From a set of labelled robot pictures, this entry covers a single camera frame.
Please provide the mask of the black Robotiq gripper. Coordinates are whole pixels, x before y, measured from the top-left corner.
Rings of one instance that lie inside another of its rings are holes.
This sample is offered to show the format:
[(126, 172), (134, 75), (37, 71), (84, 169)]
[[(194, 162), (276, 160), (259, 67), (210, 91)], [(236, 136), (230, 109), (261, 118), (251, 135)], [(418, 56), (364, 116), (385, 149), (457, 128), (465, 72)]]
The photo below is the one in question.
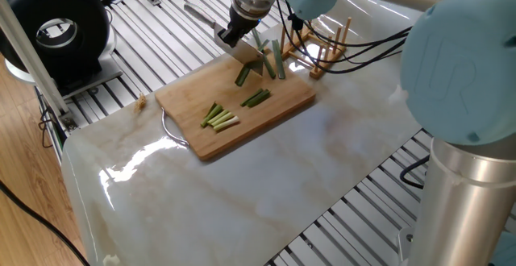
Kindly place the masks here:
[(242, 17), (233, 8), (230, 9), (230, 19), (227, 28), (222, 26), (214, 27), (215, 43), (221, 48), (234, 48), (253, 28), (255, 28), (260, 20), (250, 20)]

